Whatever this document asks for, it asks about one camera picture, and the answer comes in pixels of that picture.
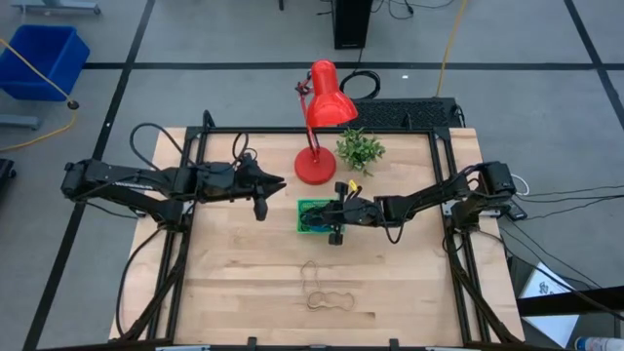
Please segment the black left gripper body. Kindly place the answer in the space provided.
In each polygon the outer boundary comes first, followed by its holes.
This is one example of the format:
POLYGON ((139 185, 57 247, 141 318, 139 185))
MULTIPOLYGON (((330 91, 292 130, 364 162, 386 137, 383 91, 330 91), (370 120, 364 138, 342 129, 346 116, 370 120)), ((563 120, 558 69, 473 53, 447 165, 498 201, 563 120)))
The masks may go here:
POLYGON ((261 174, 262 171, 253 156, 250 153, 244 153, 237 169, 237 178, 242 187, 251 190, 253 212, 258 221, 264 221, 268 213, 266 195, 261 184, 261 174))

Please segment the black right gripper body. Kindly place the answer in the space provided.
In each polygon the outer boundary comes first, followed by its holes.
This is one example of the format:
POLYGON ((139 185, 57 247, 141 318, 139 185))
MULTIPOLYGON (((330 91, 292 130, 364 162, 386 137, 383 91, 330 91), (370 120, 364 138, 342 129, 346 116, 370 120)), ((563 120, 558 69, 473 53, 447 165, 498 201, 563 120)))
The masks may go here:
POLYGON ((344 225, 357 225, 378 227, 383 223, 383 214, 379 206, 370 200, 360 197, 362 187, 357 191, 350 191, 350 186, 345 182, 338 181, 334 185, 334 191, 338 198, 332 202, 340 203, 340 223, 334 225, 335 229, 330 234, 329 244, 341 246, 343 244, 342 227, 344 225))

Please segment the green plastic bin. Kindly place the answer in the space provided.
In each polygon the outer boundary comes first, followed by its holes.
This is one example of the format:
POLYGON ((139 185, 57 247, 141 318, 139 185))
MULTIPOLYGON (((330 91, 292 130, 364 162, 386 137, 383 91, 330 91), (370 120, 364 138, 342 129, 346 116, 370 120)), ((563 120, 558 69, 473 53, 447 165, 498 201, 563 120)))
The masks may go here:
POLYGON ((311 235, 322 235, 322 234, 331 234, 330 233, 314 233, 314 232, 310 232, 309 231, 309 227, 308 226, 303 226, 299 220, 299 216, 302 210, 310 208, 310 207, 314 207, 314 206, 319 206, 319 205, 324 205, 328 202, 331 202, 332 199, 322 199, 322 198, 317 198, 317 199, 298 199, 297 200, 297 207, 296 207, 296 213, 297 213, 297 224, 296 224, 296 231, 299 234, 311 234, 311 235))

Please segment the tan rubber band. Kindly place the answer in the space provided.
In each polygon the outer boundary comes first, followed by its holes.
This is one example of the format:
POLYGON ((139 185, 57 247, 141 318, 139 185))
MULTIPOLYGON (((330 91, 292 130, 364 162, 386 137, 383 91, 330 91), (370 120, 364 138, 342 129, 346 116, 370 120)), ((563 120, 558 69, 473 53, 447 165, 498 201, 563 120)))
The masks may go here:
POLYGON ((357 300, 350 293, 313 291, 305 297, 306 308, 309 311, 332 310, 352 311, 357 300))
POLYGON ((316 292, 321 288, 321 283, 318 278, 318 263, 314 260, 307 260, 299 270, 299 276, 301 280, 301 290, 304 294, 310 294, 316 292), (308 277, 306 270, 311 270, 311 276, 308 277))

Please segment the blue plastic floor bin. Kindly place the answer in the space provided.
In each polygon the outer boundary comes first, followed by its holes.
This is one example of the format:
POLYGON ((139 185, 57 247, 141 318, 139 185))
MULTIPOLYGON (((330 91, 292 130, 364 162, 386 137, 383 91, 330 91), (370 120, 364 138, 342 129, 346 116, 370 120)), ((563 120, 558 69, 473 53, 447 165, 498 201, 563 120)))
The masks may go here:
MULTIPOLYGON (((91 53, 73 26, 23 24, 9 44, 68 95, 91 53)), ((8 49, 0 55, 0 89, 15 99, 65 101, 8 49)))

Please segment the green plant in white pot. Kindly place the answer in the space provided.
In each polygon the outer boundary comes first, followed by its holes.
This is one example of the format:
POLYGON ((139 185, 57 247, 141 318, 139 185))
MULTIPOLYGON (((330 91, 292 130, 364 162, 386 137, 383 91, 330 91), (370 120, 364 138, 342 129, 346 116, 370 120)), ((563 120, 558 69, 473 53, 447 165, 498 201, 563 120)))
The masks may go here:
POLYGON ((367 136, 364 129, 347 129, 336 142, 335 154, 349 170, 372 176, 370 163, 383 158, 386 148, 375 136, 367 136))

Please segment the red desk lamp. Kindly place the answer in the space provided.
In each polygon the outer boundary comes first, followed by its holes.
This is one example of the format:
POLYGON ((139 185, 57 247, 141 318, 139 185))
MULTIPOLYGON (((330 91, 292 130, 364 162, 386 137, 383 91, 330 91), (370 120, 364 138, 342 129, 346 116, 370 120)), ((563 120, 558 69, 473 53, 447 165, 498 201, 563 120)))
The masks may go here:
POLYGON ((329 181, 336 171, 332 152, 323 147, 316 130, 350 122, 358 117, 354 102, 339 89, 334 63, 315 61, 306 78, 295 86, 305 120, 308 146, 294 159, 297 177, 311 185, 329 181))

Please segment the black perforated panel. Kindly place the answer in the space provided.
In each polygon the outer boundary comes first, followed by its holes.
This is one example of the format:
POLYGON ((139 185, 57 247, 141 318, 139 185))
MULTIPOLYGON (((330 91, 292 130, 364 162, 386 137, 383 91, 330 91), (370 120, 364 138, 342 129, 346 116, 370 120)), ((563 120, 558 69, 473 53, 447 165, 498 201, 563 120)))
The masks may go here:
POLYGON ((460 128, 460 107, 452 97, 373 98, 355 101, 358 117, 350 128, 460 128))

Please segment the black power adapter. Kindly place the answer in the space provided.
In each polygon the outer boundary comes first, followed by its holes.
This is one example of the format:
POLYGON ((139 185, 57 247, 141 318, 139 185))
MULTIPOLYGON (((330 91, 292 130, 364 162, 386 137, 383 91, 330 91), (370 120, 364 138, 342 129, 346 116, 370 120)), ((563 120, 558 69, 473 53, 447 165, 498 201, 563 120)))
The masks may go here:
POLYGON ((527 213, 513 200, 508 202, 508 211, 505 214, 509 220, 518 221, 527 219, 527 213))

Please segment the black computer tower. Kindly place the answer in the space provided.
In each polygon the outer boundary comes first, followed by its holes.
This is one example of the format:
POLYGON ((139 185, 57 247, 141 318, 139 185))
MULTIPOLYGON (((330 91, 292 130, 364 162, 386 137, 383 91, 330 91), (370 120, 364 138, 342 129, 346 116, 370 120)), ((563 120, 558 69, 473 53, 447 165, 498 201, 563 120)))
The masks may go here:
POLYGON ((331 0, 333 44, 336 50, 366 46, 372 0, 331 0))

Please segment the white cardboard box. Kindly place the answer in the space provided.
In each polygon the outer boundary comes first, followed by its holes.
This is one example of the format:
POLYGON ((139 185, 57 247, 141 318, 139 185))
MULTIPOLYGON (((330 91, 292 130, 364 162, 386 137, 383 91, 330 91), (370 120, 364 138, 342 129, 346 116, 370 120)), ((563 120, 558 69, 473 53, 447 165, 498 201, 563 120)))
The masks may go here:
MULTIPOLYGON (((574 287, 572 285, 544 263, 539 262, 535 268, 531 269, 526 281, 521 283, 519 299, 550 297, 571 293, 573 290, 574 287)), ((578 314, 552 313, 550 310, 524 316, 526 322, 563 348, 567 347, 571 341, 572 332, 576 327, 578 319, 578 314)))

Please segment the black bar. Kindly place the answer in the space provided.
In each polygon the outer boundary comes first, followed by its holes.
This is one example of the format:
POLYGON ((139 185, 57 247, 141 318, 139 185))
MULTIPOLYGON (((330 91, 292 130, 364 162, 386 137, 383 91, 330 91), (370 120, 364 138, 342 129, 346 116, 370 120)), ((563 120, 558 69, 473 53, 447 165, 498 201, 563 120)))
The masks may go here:
POLYGON ((624 312, 624 286, 549 294, 517 300, 523 317, 624 312))

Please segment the grey table foot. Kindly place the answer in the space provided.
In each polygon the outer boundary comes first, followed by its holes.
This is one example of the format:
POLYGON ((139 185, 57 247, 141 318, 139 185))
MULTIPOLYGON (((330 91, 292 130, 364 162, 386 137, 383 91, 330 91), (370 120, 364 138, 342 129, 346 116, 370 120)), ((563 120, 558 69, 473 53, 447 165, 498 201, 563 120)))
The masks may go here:
POLYGON ((26 10, 69 10, 69 11, 90 11, 95 15, 101 14, 98 3, 84 0, 10 0, 12 7, 26 10))

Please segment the white bottle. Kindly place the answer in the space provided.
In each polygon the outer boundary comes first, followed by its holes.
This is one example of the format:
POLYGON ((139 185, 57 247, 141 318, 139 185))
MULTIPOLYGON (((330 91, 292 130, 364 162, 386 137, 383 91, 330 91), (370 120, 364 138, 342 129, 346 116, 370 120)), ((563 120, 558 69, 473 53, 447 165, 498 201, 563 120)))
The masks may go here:
POLYGON ((574 342, 576 351, 624 351, 624 338, 580 336, 574 342))

